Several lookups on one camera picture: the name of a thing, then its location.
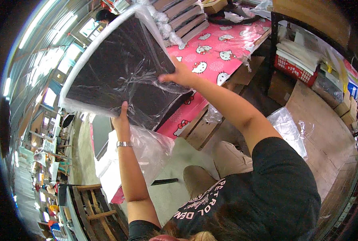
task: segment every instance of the hand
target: hand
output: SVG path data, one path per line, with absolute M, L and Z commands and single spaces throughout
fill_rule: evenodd
M 128 103 L 126 101 L 121 105 L 121 113 L 119 117 L 112 117 L 111 122 L 116 130 L 117 139 L 119 142 L 130 142 L 131 141 L 131 131 L 130 123 L 127 117 Z
M 201 78 L 195 73 L 191 72 L 191 70 L 188 69 L 187 65 L 183 64 L 182 62 L 179 62 L 175 56 L 171 56 L 171 59 L 176 66 L 175 73 L 160 75 L 159 81 L 160 82 L 172 81 L 189 88 L 194 88 L 196 82 L 199 81 L 199 79 Z

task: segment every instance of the wristwatch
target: wristwatch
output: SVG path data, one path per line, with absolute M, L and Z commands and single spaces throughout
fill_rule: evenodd
M 117 142 L 116 147 L 132 147 L 132 142 Z

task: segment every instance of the red plastic basket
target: red plastic basket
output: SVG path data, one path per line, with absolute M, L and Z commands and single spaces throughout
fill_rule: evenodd
M 314 81 L 317 79 L 317 76 L 318 76 L 317 71 L 314 72 L 314 75 L 311 75 L 306 70 L 301 69 L 296 64 L 290 62 L 289 60 L 287 60 L 279 55 L 275 56 L 274 66 L 277 69 L 290 75 L 294 79 L 301 80 L 309 87 L 311 87 L 314 84 Z

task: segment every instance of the hello kitty print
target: hello kitty print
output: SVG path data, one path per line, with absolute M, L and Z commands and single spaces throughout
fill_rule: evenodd
M 242 59 L 254 51 L 255 41 L 270 28 L 271 22 L 267 19 L 236 26 L 210 23 L 208 28 L 190 41 L 168 47 L 167 51 L 193 73 L 222 85 L 242 64 Z M 169 118 L 157 132 L 177 138 L 207 103 L 200 93 L 194 92 L 172 115 L 175 118 Z

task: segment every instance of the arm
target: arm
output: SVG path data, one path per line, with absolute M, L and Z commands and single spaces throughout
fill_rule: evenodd
M 172 59 L 176 65 L 176 72 L 171 75 L 162 75 L 159 80 L 161 82 L 173 81 L 196 89 L 243 134 L 250 154 L 261 140 L 267 137 L 282 138 L 263 114 L 247 100 L 228 89 L 200 78 L 188 70 L 185 64 L 174 57 Z
M 127 117 L 128 103 L 124 101 L 121 114 L 112 118 L 119 142 L 131 140 L 130 125 Z M 145 220 L 160 227 L 155 207 L 148 194 L 143 173 L 140 170 L 132 147 L 118 147 L 121 186 L 127 201 L 128 223 L 134 220 Z

